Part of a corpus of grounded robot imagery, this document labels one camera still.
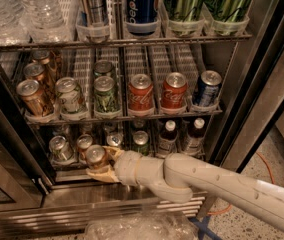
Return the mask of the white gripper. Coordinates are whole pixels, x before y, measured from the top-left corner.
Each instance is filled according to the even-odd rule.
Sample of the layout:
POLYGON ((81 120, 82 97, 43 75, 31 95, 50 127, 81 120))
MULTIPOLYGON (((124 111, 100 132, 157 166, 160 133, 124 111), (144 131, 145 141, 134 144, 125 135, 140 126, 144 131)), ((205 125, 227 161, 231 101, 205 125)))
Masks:
POLYGON ((136 167, 142 155, 135 151, 123 151, 117 147, 104 146, 109 158, 115 162, 100 169, 86 169, 87 175, 105 183, 122 183, 123 185, 137 186, 136 167))

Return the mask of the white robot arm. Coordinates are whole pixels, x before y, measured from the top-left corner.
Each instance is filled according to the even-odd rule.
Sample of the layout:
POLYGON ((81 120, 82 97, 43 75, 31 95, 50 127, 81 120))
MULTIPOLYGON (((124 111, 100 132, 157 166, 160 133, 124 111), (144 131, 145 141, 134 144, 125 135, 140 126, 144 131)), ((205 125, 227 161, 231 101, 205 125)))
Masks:
POLYGON ((114 161, 87 174, 102 182, 148 188, 157 197, 186 203, 198 188, 219 197, 284 232, 284 188, 172 153, 164 159, 109 147, 114 161))

